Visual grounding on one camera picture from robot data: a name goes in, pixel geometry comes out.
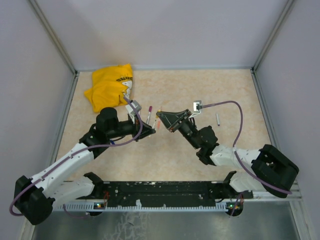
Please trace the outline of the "orange white pen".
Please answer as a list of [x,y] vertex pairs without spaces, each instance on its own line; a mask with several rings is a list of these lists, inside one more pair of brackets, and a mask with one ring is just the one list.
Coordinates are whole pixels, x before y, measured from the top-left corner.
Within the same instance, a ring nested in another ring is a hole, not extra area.
[[157,130],[160,129],[161,126],[161,120],[159,119],[159,117],[157,117]]

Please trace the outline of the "white pen red marks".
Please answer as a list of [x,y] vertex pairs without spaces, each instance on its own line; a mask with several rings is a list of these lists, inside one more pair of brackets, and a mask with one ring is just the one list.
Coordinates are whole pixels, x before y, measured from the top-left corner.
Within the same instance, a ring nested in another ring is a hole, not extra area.
[[151,111],[148,112],[148,116],[147,116],[147,120],[146,120],[147,125],[149,125],[149,123],[150,123],[150,118],[151,118]]

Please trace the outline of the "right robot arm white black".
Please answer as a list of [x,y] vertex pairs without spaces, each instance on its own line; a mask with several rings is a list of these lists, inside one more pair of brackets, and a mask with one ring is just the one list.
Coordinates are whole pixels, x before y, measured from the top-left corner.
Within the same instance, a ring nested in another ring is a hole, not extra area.
[[260,149],[238,149],[218,143],[209,125],[197,129],[188,109],[181,112],[159,111],[156,114],[165,128],[181,135],[197,150],[196,156],[205,165],[229,166],[242,169],[223,185],[223,192],[235,198],[240,192],[267,191],[278,198],[292,194],[291,188],[299,168],[280,150],[270,144]]

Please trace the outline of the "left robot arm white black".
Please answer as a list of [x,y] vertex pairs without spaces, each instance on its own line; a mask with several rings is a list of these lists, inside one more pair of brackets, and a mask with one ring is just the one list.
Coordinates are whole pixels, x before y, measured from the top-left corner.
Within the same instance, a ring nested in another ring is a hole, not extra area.
[[70,201],[89,195],[95,199],[101,197],[104,186],[93,173],[77,181],[65,180],[108,148],[115,147],[111,144],[112,139],[131,135],[132,141],[138,141],[155,133],[156,130],[142,121],[139,111],[133,106],[128,106],[128,119],[125,121],[118,120],[115,108],[102,109],[95,124],[65,156],[32,177],[23,175],[15,182],[10,214],[24,216],[32,225],[38,225],[54,209],[64,207]]

